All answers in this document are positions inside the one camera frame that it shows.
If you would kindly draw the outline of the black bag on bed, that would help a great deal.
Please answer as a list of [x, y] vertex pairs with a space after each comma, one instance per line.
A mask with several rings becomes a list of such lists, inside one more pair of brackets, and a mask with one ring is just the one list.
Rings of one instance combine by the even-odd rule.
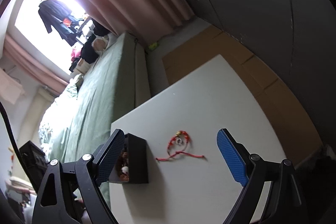
[[81, 49], [80, 57], [88, 64], [95, 62], [100, 54], [106, 49], [110, 31], [96, 20], [92, 19], [92, 34]]

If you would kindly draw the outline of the pink curtain left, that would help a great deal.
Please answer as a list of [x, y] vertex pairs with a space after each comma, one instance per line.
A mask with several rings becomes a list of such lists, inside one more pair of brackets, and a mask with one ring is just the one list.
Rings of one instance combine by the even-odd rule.
[[3, 54], [31, 78], [41, 85], [48, 86], [55, 94], [61, 94], [68, 85], [68, 82], [34, 59], [8, 34], [5, 35]]

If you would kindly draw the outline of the dark hanging clothes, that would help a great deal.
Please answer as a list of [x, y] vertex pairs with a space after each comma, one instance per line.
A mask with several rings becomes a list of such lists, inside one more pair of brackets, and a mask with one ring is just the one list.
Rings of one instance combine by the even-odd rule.
[[80, 26], [81, 19], [75, 18], [64, 3], [58, 0], [42, 1], [39, 4], [38, 14], [48, 34], [54, 28], [71, 47], [75, 45], [78, 34], [76, 27]]

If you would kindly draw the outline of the small green object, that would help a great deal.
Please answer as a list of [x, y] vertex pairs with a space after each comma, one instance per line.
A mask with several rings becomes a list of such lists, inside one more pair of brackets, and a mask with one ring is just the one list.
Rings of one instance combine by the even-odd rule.
[[158, 42], [152, 43], [151, 45], [148, 46], [148, 50], [154, 51], [158, 46], [159, 46]]

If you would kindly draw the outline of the white table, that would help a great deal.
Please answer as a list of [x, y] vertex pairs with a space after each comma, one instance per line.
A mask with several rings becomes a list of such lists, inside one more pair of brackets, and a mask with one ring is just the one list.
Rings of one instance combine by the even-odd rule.
[[217, 147], [226, 128], [251, 153], [279, 162], [284, 151], [240, 77], [216, 56], [111, 125], [147, 141], [149, 183], [111, 184], [120, 223], [222, 223], [241, 185]]

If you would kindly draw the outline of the green bed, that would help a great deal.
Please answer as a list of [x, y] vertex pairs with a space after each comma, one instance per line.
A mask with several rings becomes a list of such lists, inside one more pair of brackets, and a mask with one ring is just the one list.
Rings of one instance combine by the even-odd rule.
[[44, 113], [38, 135], [46, 160], [71, 162], [93, 153], [110, 137], [114, 121], [150, 97], [145, 51], [125, 32]]

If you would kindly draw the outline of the brown cardboard sheet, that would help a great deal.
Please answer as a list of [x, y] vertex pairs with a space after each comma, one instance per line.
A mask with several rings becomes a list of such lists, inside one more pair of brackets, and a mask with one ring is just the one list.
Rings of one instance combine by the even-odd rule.
[[287, 85], [240, 42], [209, 26], [163, 57], [169, 84], [221, 55], [250, 90], [288, 158], [299, 166], [322, 147], [313, 122]]

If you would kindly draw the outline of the pink hanging cloth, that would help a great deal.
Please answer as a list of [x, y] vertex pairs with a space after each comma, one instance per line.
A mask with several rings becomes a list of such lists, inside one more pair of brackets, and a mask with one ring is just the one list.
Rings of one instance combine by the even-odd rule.
[[15, 105], [17, 100], [26, 92], [22, 85], [10, 77], [2, 68], [0, 74], [0, 94], [7, 102]]

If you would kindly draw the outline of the black jewelry box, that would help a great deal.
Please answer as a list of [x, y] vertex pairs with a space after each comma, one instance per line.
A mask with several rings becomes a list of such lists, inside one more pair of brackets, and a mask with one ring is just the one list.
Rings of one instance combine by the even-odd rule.
[[109, 175], [115, 184], [148, 184], [146, 140], [131, 133], [125, 135], [125, 144]]

